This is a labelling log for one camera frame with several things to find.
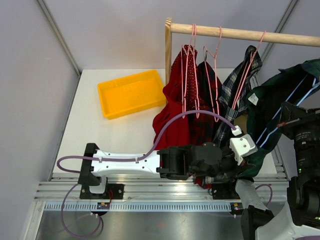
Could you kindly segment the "green plaid skirt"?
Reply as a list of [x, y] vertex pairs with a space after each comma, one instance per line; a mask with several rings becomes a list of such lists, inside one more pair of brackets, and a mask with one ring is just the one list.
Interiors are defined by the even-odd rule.
[[282, 103], [299, 105], [319, 89], [320, 60], [316, 58], [280, 69], [278, 74], [251, 90], [246, 97], [246, 130], [258, 150], [244, 158], [245, 164], [240, 167], [237, 177], [255, 177], [266, 155], [278, 144], [282, 135], [278, 129]]

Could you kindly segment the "light blue wire hanger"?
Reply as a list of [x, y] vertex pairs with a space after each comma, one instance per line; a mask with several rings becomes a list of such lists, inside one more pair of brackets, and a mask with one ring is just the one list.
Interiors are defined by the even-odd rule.
[[256, 94], [256, 143], [261, 148], [278, 130], [276, 121], [280, 118], [282, 103], [300, 105], [320, 88], [320, 78], [306, 73], [298, 77], [270, 78], [260, 86]]

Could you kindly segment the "red black plaid skirt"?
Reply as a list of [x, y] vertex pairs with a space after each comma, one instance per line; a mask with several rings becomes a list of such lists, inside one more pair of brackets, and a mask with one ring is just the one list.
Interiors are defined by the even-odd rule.
[[[197, 70], [198, 91], [200, 109], [223, 115], [224, 108], [219, 102], [222, 92], [222, 83], [209, 63], [203, 61], [198, 65]], [[199, 118], [191, 120], [190, 138], [196, 146], [206, 142], [216, 142], [215, 136], [221, 121], [211, 115], [200, 114]]]

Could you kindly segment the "navy white plaid skirt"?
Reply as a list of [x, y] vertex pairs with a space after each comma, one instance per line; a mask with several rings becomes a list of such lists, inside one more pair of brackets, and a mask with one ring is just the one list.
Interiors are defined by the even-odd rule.
[[[219, 93], [220, 115], [231, 123], [243, 115], [247, 109], [247, 94], [252, 90], [251, 79], [257, 76], [257, 73], [263, 66], [261, 57], [257, 48], [249, 45], [245, 51], [243, 61], [229, 74], [222, 83]], [[217, 127], [213, 130], [213, 143], [218, 147], [225, 147], [232, 136], [231, 128], [224, 122], [218, 121]], [[212, 186], [212, 178], [201, 176], [195, 183], [203, 189], [209, 189]]]

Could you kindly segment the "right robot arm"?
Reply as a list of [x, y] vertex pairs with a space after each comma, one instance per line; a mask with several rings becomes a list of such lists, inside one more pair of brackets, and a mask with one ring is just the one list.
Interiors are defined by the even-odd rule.
[[289, 180], [287, 201], [274, 215], [261, 201], [252, 181], [239, 179], [227, 193], [243, 205], [241, 231], [245, 240], [320, 238], [320, 110], [281, 104], [278, 128], [294, 141], [297, 175]]

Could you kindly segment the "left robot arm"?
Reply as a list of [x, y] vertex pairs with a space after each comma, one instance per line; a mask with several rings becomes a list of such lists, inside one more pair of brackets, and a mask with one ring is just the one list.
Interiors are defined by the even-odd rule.
[[172, 146], [153, 150], [150, 154], [122, 154], [101, 150], [95, 143], [86, 145], [78, 184], [83, 200], [121, 200], [124, 185], [109, 183], [115, 174], [138, 175], [185, 181], [189, 177], [216, 177], [226, 174], [231, 177], [243, 165], [245, 157], [255, 153], [256, 146], [231, 143], [219, 148], [214, 143], [202, 145]]

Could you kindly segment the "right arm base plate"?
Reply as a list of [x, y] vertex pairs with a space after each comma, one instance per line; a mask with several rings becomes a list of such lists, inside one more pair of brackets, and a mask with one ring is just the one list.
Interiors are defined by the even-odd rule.
[[208, 189], [208, 193], [214, 200], [239, 200], [235, 188], [236, 182], [216, 182]]

